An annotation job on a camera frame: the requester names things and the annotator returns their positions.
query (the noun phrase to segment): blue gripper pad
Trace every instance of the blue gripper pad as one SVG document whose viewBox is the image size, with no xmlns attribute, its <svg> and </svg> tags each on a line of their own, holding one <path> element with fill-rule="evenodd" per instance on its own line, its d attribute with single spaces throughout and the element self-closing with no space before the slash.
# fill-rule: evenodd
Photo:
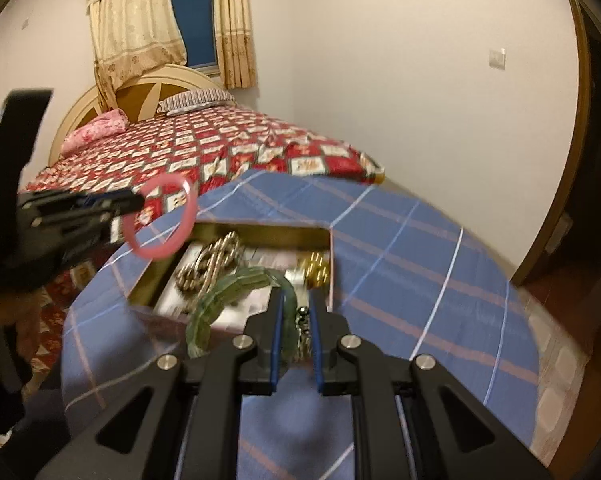
<svg viewBox="0 0 601 480">
<path fill-rule="evenodd" d="M 280 371 L 280 343 L 282 340 L 282 304 L 284 300 L 285 296 L 281 294 L 280 301 L 277 306 L 278 313 L 276 314 L 276 325 L 274 326 L 274 340 L 272 341 L 272 371 L 269 376 L 269 381 L 272 384 L 273 392 L 276 391 L 276 387 L 278 386 L 278 378 Z"/>
<path fill-rule="evenodd" d="M 309 334 L 311 336 L 311 356 L 314 361 L 314 377 L 316 378 L 316 387 L 319 394 L 323 392 L 325 380 L 323 378 L 323 354 L 321 346 L 321 329 L 319 328 L 319 318 L 316 314 L 316 305 L 313 297 L 309 295 Z"/>
</svg>

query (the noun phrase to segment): blue plaid tablecloth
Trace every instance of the blue plaid tablecloth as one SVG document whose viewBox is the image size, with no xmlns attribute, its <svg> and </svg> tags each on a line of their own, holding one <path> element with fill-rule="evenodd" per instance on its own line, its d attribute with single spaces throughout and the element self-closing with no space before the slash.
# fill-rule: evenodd
<svg viewBox="0 0 601 480">
<path fill-rule="evenodd" d="M 201 219 L 319 222 L 335 239 L 335 310 L 385 353 L 434 355 L 521 441 L 535 426 L 539 356 L 516 291 L 468 232 L 436 209 L 345 180 L 249 171 L 199 199 Z M 182 208 L 138 234 L 154 243 Z M 146 262 L 123 246 L 71 307 L 62 391 L 80 433 L 174 344 L 155 339 L 127 308 Z M 348 397 L 323 398 L 292 369 L 272 397 L 244 400 L 238 477 L 352 479 Z"/>
</svg>

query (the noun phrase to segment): floral curtain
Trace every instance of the floral curtain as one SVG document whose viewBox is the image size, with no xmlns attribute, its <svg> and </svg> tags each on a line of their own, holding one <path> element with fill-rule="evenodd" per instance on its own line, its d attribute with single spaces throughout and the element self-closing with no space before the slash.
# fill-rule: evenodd
<svg viewBox="0 0 601 480">
<path fill-rule="evenodd" d="M 256 84 L 249 0 L 214 0 L 214 29 L 220 77 L 226 88 Z"/>
<path fill-rule="evenodd" d="M 87 0 L 94 43 L 94 76 L 103 111 L 116 91 L 165 63 L 185 64 L 171 0 Z"/>
</svg>

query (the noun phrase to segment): pink ring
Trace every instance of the pink ring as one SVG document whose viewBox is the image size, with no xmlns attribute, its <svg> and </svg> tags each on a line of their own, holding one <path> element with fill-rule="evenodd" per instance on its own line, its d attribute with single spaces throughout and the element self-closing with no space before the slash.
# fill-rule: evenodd
<svg viewBox="0 0 601 480">
<path fill-rule="evenodd" d="M 135 233 L 136 213 L 130 213 L 122 217 L 122 234 L 125 241 L 129 243 L 132 251 L 138 254 L 141 258 L 147 260 L 167 258 L 176 253 L 183 244 L 187 241 L 187 237 L 191 234 L 194 223 L 196 222 L 196 214 L 198 213 L 198 198 L 192 183 L 180 173 L 161 173 L 154 178 L 150 178 L 138 190 L 141 195 L 147 198 L 147 195 L 154 189 L 160 186 L 181 186 L 187 198 L 184 206 L 183 216 L 180 225 L 165 241 L 164 244 L 152 247 L 143 247 L 138 243 Z"/>
</svg>

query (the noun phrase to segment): metal bolt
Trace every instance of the metal bolt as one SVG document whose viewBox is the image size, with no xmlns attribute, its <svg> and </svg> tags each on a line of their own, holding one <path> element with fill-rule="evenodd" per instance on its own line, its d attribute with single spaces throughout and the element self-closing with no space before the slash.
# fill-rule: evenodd
<svg viewBox="0 0 601 480">
<path fill-rule="evenodd" d="M 158 358 L 158 361 L 156 361 L 156 364 L 158 365 L 158 368 L 160 368 L 161 370 L 171 370 L 173 367 L 175 367 L 178 364 L 178 357 L 176 357 L 175 355 L 171 355 L 171 354 L 164 354 Z"/>
<path fill-rule="evenodd" d="M 420 354 L 417 357 L 416 363 L 421 370 L 431 370 L 436 366 L 436 359 L 429 354 Z"/>
<path fill-rule="evenodd" d="M 358 348 L 361 345 L 361 338 L 354 334 L 348 334 L 341 337 L 341 345 L 348 350 Z"/>
<path fill-rule="evenodd" d="M 248 335 L 237 335 L 234 339 L 232 339 L 234 346 L 239 350 L 245 350 L 254 344 L 254 340 Z"/>
</svg>

